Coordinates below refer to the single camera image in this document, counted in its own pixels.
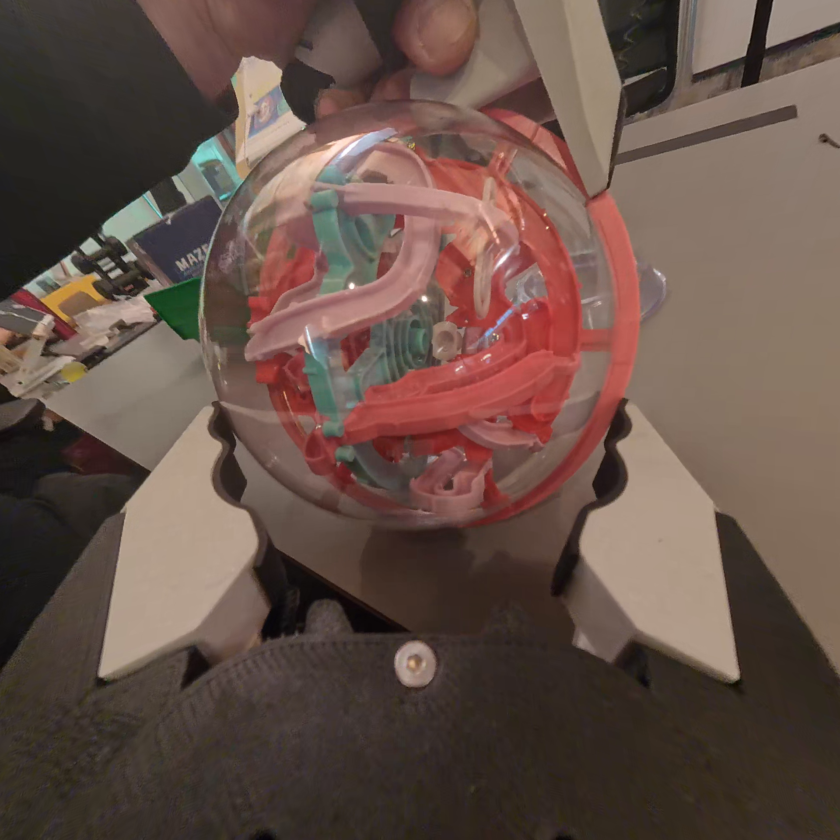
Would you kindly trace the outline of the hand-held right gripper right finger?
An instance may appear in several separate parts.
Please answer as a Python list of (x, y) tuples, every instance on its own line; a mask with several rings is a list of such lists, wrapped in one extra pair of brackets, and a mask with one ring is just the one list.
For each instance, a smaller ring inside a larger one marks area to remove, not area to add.
[(612, 664), (641, 645), (738, 682), (717, 510), (628, 401), (607, 434), (594, 488), (552, 582), (573, 644)]

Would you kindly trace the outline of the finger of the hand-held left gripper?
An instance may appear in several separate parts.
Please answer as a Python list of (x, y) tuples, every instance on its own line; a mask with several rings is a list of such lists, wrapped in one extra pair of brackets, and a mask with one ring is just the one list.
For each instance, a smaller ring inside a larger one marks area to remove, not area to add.
[(540, 78), (586, 194), (607, 189), (623, 86), (597, 1), (480, 2), (471, 59), (477, 108)]

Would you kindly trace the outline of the white printed poster board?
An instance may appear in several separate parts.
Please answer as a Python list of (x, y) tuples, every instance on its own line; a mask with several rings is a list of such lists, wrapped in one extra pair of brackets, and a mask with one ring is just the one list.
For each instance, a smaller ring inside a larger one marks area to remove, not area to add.
[(290, 110), (280, 82), (280, 69), (255, 57), (244, 58), (234, 75), (238, 104), (235, 162), (243, 172), (303, 127)]

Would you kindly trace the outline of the clear plastic ball stand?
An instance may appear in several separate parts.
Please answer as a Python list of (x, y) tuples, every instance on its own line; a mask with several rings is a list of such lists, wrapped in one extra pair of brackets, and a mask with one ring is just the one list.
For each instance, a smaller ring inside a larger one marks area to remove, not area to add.
[(662, 271), (645, 261), (637, 262), (640, 321), (651, 319), (665, 303), (667, 282)]

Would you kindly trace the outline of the yellow object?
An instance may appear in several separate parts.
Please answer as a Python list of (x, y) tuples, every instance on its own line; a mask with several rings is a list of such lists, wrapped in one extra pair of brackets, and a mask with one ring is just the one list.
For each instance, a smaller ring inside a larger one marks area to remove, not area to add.
[(99, 280), (95, 274), (71, 278), (57, 290), (42, 297), (40, 302), (74, 329), (78, 315), (109, 302), (95, 288)]

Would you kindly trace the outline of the green plastic object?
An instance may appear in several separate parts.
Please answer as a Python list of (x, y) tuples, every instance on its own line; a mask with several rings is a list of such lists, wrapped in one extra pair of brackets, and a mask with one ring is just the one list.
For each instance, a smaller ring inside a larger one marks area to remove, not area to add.
[(201, 340), (199, 310), (202, 279), (194, 277), (144, 295), (154, 312), (182, 340)]

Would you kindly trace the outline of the clear maze ball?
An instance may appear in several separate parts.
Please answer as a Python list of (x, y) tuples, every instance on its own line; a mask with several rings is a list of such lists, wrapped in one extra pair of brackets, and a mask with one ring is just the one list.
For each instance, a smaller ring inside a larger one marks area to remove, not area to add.
[(581, 469), (629, 383), (639, 298), (621, 214), (562, 135), (386, 102), (257, 164), (214, 231), (199, 324), (268, 474), (419, 531), (511, 518)]

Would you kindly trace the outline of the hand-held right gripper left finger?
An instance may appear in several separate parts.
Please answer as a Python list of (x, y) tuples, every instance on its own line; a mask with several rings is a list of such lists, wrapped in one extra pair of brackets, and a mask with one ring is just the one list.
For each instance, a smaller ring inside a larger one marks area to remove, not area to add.
[(196, 648), (211, 664), (257, 644), (270, 612), (268, 536), (220, 405), (205, 407), (124, 509), (98, 665), (101, 679)]

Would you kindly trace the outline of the dark blue box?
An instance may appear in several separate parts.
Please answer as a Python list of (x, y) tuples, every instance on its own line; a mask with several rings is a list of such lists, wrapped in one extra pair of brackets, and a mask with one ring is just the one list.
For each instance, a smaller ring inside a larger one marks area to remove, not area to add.
[(140, 231), (127, 246), (163, 287), (202, 278), (221, 214), (217, 200), (206, 196)]

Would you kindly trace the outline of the person's left forearm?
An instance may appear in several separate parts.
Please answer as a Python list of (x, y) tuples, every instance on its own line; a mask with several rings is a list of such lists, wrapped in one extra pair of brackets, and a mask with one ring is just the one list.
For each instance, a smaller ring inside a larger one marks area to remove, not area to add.
[(2, 2), (2, 298), (237, 113), (237, 60), (197, 2)]

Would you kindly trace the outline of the person's left hand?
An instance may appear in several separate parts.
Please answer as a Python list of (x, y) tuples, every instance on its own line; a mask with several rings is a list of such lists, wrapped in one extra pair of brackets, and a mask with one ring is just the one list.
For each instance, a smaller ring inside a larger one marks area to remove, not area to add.
[[(220, 102), (243, 58), (269, 60), (279, 68), (289, 63), (315, 5), (301, 1), (182, 2), (182, 11), (190, 18), (182, 28), (190, 31), (195, 41), (185, 47), (182, 66), (206, 99)], [(403, 2), (392, 36), (411, 66), (441, 77), (466, 63), (478, 28), (473, 2)], [(412, 75), (405, 69), (378, 81), (331, 88), (318, 94), (315, 114), (326, 117), (367, 101), (407, 98)]]

